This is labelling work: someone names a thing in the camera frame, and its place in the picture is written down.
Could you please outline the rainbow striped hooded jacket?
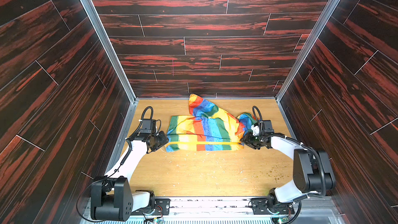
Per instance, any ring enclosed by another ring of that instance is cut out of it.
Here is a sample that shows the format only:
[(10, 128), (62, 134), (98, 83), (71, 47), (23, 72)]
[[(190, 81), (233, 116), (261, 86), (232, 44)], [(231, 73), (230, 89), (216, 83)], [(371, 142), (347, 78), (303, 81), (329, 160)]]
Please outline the rainbow striped hooded jacket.
[(234, 117), (196, 94), (190, 95), (188, 108), (189, 115), (171, 117), (167, 152), (240, 150), (244, 148), (240, 140), (258, 122), (250, 113)]

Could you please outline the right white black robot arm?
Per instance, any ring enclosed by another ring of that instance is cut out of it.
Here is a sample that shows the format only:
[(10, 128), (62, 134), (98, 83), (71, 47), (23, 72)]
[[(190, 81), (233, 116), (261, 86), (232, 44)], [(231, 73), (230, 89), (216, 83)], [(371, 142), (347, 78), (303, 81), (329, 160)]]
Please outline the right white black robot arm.
[(277, 150), (293, 160), (292, 180), (268, 193), (265, 205), (272, 214), (286, 215), (293, 203), (310, 197), (324, 197), (328, 190), (336, 187), (337, 181), (327, 152), (275, 133), (269, 120), (255, 123), (240, 141), (255, 150), (262, 147)]

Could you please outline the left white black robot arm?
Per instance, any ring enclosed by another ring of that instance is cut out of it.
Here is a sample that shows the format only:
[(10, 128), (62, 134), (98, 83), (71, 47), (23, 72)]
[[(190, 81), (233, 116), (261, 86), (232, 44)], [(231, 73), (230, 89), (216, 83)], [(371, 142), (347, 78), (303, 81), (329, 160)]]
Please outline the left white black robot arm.
[(135, 212), (151, 214), (155, 211), (154, 192), (132, 192), (129, 184), (144, 155), (156, 151), (168, 142), (158, 131), (156, 120), (142, 119), (136, 131), (126, 138), (128, 149), (117, 164), (90, 185), (90, 216), (95, 221), (127, 221)]

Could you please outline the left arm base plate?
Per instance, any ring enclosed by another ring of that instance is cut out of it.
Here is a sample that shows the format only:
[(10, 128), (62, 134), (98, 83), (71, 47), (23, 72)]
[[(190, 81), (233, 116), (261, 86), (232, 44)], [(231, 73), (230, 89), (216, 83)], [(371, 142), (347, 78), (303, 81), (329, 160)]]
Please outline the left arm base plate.
[(167, 216), (170, 213), (171, 199), (169, 198), (153, 198), (149, 201), (149, 205), (131, 213), (131, 216)]

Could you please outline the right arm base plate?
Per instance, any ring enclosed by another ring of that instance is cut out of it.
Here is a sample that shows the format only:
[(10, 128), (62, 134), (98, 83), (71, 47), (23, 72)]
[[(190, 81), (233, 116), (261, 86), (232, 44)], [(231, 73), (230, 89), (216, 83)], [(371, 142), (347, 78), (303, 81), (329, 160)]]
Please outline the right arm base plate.
[(295, 210), (292, 203), (268, 203), (267, 198), (252, 198), (249, 207), (254, 215), (293, 215)]

